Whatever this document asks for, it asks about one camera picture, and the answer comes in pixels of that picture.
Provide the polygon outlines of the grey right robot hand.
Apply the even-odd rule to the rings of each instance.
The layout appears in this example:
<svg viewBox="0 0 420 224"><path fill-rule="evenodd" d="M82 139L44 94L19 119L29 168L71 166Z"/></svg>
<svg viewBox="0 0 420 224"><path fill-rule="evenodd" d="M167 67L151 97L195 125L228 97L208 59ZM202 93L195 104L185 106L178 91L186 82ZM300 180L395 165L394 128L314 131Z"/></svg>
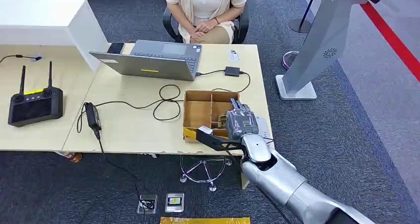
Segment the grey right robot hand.
<svg viewBox="0 0 420 224"><path fill-rule="evenodd" d="M226 130L229 139L239 140L245 134L258 134L259 127L254 113L247 104L230 98L232 109L226 112Z"/></svg>

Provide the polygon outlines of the person's right hand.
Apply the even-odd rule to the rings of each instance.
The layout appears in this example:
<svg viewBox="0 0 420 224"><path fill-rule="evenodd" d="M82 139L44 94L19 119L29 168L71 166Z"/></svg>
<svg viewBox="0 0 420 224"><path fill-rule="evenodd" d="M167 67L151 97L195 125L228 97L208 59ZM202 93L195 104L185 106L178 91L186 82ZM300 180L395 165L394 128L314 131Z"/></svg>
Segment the person's right hand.
<svg viewBox="0 0 420 224"><path fill-rule="evenodd" d="M197 30L195 27L192 27L189 31L188 31L191 35L191 39L194 41L199 41L206 33Z"/></svg>

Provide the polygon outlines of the person's left hand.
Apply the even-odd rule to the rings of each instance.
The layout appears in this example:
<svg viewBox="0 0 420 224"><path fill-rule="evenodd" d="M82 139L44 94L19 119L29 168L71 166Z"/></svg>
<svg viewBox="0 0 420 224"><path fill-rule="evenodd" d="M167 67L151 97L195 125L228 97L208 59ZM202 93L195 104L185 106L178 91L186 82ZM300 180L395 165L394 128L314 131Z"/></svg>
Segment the person's left hand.
<svg viewBox="0 0 420 224"><path fill-rule="evenodd" d="M196 29L202 32L207 33L208 31L212 30L214 27L218 25L218 21L216 18L213 18L211 20L202 21L197 26Z"/></svg>

